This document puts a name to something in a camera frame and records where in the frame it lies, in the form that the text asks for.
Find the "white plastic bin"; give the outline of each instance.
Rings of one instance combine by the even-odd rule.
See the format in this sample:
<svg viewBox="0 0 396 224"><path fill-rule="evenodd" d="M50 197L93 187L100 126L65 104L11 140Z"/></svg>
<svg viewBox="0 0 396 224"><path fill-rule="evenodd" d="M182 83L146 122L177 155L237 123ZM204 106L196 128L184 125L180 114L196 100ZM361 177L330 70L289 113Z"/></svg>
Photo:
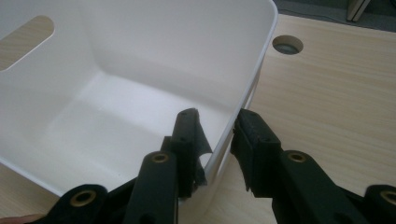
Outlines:
<svg viewBox="0 0 396 224"><path fill-rule="evenodd" d="M180 206L180 222L193 220L276 15L271 0L0 1L0 39L36 16L54 29L0 71L0 162L58 195L85 183L112 190L195 107L214 153L202 157L208 186Z"/></svg>

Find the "light wood surface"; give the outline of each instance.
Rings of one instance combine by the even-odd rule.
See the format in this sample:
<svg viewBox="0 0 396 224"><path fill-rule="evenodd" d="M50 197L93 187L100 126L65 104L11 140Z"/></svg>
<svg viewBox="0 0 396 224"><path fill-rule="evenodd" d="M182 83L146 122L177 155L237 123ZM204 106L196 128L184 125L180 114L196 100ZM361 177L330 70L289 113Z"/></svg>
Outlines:
<svg viewBox="0 0 396 224"><path fill-rule="evenodd" d="M396 34L279 15L273 37L294 35L296 55L270 46L251 110L284 149L310 154L339 186L362 195L396 186ZM56 197L0 167L0 217L45 213ZM234 157L198 223L276 223Z"/></svg>

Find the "wooden table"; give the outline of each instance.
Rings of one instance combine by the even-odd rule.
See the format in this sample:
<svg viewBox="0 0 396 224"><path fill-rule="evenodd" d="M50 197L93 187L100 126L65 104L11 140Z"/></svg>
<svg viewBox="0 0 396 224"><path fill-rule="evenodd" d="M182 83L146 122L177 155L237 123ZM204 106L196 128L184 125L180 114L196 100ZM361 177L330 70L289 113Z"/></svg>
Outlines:
<svg viewBox="0 0 396 224"><path fill-rule="evenodd" d="M362 195L396 186L396 34L279 15L274 37L293 35L302 52L267 50L251 105L284 149L314 157L339 186ZM57 197L0 166L0 217L46 213ZM198 223L275 223L234 157Z"/></svg>

